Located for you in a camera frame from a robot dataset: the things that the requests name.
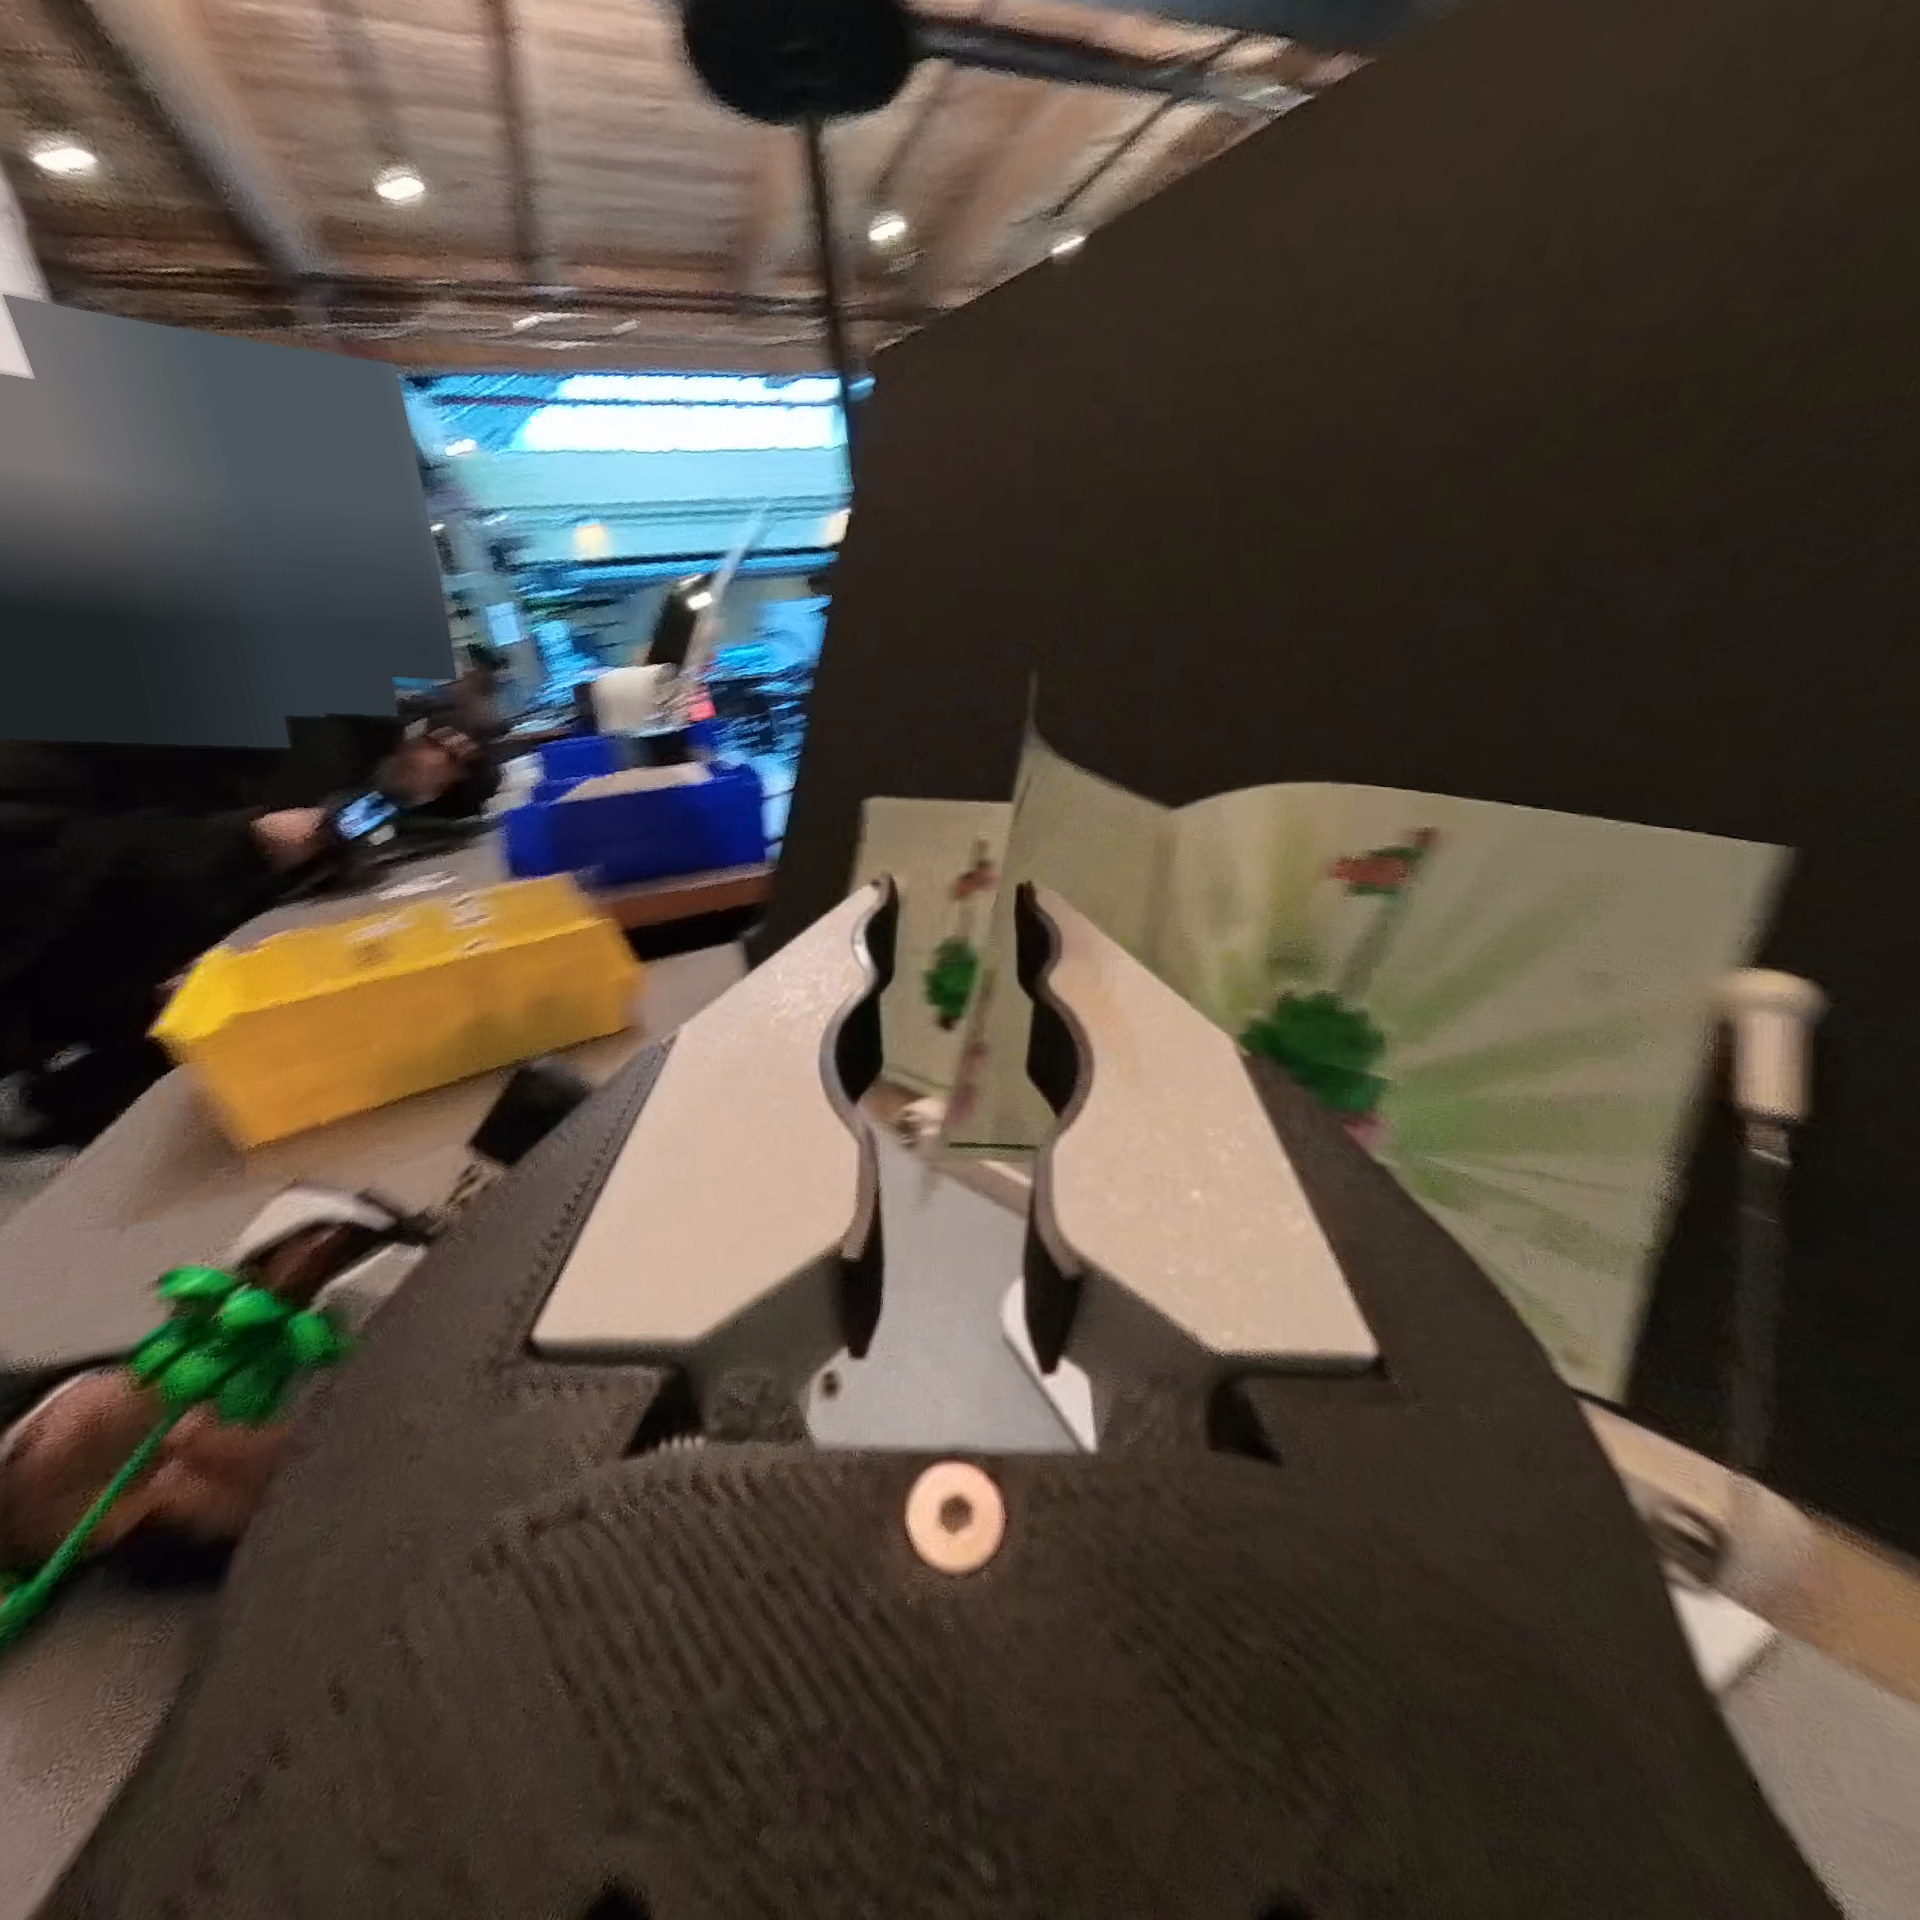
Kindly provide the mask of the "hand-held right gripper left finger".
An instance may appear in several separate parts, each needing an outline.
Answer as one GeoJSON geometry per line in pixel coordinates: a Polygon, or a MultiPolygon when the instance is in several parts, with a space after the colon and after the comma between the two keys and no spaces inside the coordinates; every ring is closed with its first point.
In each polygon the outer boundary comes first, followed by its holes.
{"type": "Polygon", "coordinates": [[[683,1023],[533,1322],[547,1359],[808,1378],[881,1304],[880,1166],[862,1099],[897,890],[862,881],[683,1023]]]}

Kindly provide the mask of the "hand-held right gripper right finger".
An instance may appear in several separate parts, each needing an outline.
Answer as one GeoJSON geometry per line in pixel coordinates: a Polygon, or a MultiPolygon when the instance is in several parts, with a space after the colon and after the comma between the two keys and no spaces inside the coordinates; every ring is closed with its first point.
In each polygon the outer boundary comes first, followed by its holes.
{"type": "Polygon", "coordinates": [[[1369,1374],[1379,1350],[1240,1048],[1021,881],[1024,1336],[1081,1374],[1369,1374]]]}

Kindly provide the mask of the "green toy brick plant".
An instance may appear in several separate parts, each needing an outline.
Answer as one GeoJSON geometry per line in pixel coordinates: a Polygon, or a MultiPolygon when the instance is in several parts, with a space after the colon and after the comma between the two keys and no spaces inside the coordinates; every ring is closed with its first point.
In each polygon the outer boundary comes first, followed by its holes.
{"type": "MultiPolygon", "coordinates": [[[[166,1306],[154,1329],[123,1358],[170,1411],[213,1410],[221,1423],[286,1423],[310,1376],[337,1365],[353,1343],[350,1314],[296,1309],[209,1263],[182,1263],[157,1282],[166,1306]]],[[[5,1575],[2,1648],[22,1641],[61,1585],[93,1553],[85,1542],[111,1501],[142,1474],[169,1421],[139,1442],[81,1521],[33,1571],[5,1575]]]]}

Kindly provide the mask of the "another person's forearm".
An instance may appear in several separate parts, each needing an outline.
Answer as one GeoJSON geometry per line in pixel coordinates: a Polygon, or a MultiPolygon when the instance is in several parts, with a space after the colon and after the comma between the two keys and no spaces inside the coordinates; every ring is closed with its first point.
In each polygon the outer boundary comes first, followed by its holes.
{"type": "Polygon", "coordinates": [[[2,1067],[88,1042],[336,847],[322,806],[2,803],[2,1067]]]}

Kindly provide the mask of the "person's left hand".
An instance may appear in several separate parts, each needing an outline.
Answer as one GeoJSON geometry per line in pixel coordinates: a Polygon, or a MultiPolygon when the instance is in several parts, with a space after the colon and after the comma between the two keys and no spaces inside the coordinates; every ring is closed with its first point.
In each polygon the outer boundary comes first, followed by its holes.
{"type": "Polygon", "coordinates": [[[221,1423],[208,1407],[170,1411],[123,1355],[5,1367],[5,1575],[41,1568],[162,1421],[169,1430],[147,1466],[111,1501],[85,1551],[137,1533],[230,1542],[279,1464],[286,1423],[221,1423]]]}

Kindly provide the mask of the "black flat object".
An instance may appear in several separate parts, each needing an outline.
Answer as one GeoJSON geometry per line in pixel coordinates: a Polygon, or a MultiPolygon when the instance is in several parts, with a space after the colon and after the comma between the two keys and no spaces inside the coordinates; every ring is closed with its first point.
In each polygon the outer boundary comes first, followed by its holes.
{"type": "Polygon", "coordinates": [[[592,1079],[561,1057],[519,1063],[466,1139],[469,1161],[514,1168],[554,1133],[594,1091],[592,1079]]]}

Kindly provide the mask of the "white card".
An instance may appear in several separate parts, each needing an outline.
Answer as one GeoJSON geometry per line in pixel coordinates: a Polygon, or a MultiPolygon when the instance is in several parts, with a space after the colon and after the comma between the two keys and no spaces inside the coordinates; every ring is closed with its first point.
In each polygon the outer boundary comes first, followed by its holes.
{"type": "Polygon", "coordinates": [[[1071,1443],[1081,1454],[1091,1454],[1096,1448],[1096,1425],[1090,1379],[1086,1371],[1069,1359],[1061,1359],[1050,1371],[1040,1367],[1024,1306],[1024,1282],[1014,1279],[998,1299],[1001,1339],[1013,1352],[1016,1367],[1021,1367],[1025,1379],[1041,1392],[1041,1398],[1066,1430],[1071,1443]]]}

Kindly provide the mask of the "yellow plastic bin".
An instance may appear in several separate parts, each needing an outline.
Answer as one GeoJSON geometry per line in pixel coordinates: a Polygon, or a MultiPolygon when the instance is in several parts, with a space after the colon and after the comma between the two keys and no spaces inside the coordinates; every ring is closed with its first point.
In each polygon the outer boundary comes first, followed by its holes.
{"type": "Polygon", "coordinates": [[[624,1033],[640,959],[569,878],[217,946],[150,1037],[238,1147],[624,1033]]]}

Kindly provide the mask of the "green illustrated instruction booklet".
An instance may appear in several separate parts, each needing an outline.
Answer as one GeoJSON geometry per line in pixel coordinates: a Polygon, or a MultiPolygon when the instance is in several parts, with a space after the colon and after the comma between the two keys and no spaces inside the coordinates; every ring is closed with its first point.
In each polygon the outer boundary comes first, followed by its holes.
{"type": "Polygon", "coordinates": [[[874,797],[899,897],[881,1073],[941,1154],[1030,1161],[1014,886],[1063,894],[1282,1067],[1477,1258],[1561,1378],[1621,1400],[1709,1079],[1720,986],[1789,853],[1376,784],[1173,806],[1024,743],[1007,800],[874,797]]]}

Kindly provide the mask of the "blue plastic bin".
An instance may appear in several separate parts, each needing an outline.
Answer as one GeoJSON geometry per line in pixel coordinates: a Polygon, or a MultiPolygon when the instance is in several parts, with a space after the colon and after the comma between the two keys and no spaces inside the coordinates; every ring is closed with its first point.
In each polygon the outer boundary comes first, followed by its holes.
{"type": "Polygon", "coordinates": [[[599,734],[541,745],[539,776],[495,821],[510,875],[570,875],[605,890],[763,864],[754,768],[725,758],[638,766],[629,746],[624,736],[599,734]]]}

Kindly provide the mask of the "black backdrop panel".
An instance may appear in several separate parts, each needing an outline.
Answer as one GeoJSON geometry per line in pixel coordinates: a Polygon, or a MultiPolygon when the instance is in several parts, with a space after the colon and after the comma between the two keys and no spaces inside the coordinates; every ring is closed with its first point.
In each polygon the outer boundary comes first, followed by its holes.
{"type": "Polygon", "coordinates": [[[1466,3],[878,353],[754,954],[1024,736],[1793,853],[1769,1479],[1914,1551],[1918,6],[1466,3]]]}

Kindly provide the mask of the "black round device on pole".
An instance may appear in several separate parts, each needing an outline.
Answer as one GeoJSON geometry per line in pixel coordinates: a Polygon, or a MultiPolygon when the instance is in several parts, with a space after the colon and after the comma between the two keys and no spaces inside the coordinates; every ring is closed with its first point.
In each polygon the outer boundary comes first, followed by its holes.
{"type": "Polygon", "coordinates": [[[687,61],[721,104],[799,141],[806,211],[819,273],[823,335],[842,424],[853,422],[853,346],[825,131],[887,106],[919,58],[903,2],[683,2],[687,61]]]}

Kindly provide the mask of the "white capped black post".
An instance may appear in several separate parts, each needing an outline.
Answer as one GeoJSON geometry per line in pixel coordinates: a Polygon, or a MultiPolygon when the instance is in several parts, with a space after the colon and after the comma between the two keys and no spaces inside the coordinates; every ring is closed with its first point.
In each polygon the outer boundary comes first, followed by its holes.
{"type": "Polygon", "coordinates": [[[1679,1099],[1650,1176],[1641,1309],[1627,1368],[1641,1359],[1658,1267],[1689,1192],[1706,1110],[1728,1117],[1731,1171],[1731,1285],[1718,1343],[1718,1457],[1757,1480],[1767,1466],[1785,1317],[1793,1142],[1813,1114],[1816,1026],[1829,995],[1815,979],[1770,966],[1725,974],[1697,1027],[1679,1099]]]}

